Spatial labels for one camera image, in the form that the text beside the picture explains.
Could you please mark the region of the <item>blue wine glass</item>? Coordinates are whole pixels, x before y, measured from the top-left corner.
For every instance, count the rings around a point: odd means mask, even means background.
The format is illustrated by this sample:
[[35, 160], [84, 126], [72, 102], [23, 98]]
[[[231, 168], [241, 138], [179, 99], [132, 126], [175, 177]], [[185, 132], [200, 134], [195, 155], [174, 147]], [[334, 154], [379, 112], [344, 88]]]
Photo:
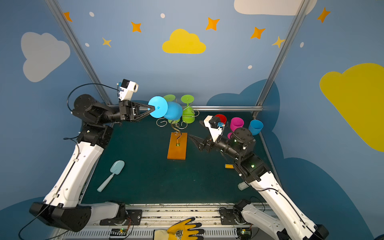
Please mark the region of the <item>blue wine glass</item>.
[[248, 129], [253, 136], [256, 136], [261, 132], [263, 127], [264, 127], [264, 124], [261, 121], [252, 120], [252, 121], [250, 121]]
[[156, 107], [156, 110], [150, 114], [152, 117], [156, 119], [164, 118], [168, 110], [168, 104], [163, 97], [155, 96], [149, 100], [148, 104]]

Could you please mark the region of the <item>pink wine glass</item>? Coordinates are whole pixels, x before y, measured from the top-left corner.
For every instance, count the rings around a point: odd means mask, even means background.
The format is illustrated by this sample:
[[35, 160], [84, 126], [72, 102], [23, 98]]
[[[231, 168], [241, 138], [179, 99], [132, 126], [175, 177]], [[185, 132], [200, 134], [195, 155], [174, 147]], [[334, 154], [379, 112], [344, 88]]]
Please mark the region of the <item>pink wine glass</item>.
[[231, 129], [231, 132], [227, 135], [228, 139], [231, 138], [233, 132], [238, 129], [238, 128], [242, 128], [244, 126], [245, 122], [242, 118], [239, 118], [239, 117], [234, 117], [231, 119], [231, 122], [230, 122], [230, 129]]

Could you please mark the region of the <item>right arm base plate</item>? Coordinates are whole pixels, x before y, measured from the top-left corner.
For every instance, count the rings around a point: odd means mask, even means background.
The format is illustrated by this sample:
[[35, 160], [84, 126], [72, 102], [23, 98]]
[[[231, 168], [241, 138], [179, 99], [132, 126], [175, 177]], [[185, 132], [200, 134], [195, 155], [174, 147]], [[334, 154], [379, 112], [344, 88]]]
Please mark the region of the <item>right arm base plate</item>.
[[245, 223], [241, 213], [236, 209], [219, 208], [222, 225], [243, 225]]

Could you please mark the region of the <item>red wine glass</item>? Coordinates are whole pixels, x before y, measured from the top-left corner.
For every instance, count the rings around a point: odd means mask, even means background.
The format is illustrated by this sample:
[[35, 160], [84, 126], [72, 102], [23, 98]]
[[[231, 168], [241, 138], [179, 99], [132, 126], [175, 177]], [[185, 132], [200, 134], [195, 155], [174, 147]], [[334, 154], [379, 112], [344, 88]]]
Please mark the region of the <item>red wine glass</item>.
[[216, 117], [218, 117], [220, 119], [220, 122], [224, 125], [227, 123], [227, 117], [225, 115], [217, 114]]

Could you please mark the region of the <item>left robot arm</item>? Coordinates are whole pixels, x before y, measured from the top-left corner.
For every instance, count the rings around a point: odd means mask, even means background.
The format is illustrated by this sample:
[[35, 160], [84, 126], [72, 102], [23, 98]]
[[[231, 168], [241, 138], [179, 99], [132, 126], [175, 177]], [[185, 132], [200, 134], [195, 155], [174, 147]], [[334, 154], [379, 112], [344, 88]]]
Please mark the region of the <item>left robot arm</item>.
[[113, 128], [109, 124], [138, 122], [155, 110], [157, 107], [129, 100], [119, 101], [117, 106], [107, 106], [88, 94], [77, 97], [72, 114], [83, 121], [83, 126], [74, 153], [44, 201], [34, 202], [29, 212], [48, 226], [72, 232], [104, 220], [125, 223], [128, 214], [123, 204], [82, 205], [81, 193], [94, 165], [110, 142]]

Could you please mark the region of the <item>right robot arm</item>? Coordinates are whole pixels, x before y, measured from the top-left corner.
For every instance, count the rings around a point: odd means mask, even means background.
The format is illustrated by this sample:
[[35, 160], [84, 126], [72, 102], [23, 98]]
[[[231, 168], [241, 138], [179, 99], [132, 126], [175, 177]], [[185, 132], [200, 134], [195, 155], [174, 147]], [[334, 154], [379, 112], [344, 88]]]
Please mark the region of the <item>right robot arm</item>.
[[275, 240], [324, 240], [329, 231], [323, 225], [315, 224], [289, 198], [276, 180], [269, 167], [254, 152], [256, 143], [246, 128], [238, 128], [231, 138], [190, 135], [189, 138], [199, 151], [212, 149], [234, 160], [234, 169], [243, 181], [255, 189], [276, 214], [270, 215], [258, 210], [251, 202], [242, 200], [234, 206], [234, 213]]

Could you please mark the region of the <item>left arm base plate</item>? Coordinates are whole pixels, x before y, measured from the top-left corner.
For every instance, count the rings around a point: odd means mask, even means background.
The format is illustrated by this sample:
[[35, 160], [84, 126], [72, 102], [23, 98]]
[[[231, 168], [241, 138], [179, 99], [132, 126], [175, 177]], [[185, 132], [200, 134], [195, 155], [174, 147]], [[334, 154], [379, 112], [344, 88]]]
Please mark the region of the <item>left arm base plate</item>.
[[124, 214], [118, 213], [113, 219], [100, 221], [100, 226], [139, 226], [142, 220], [143, 210], [125, 210]]

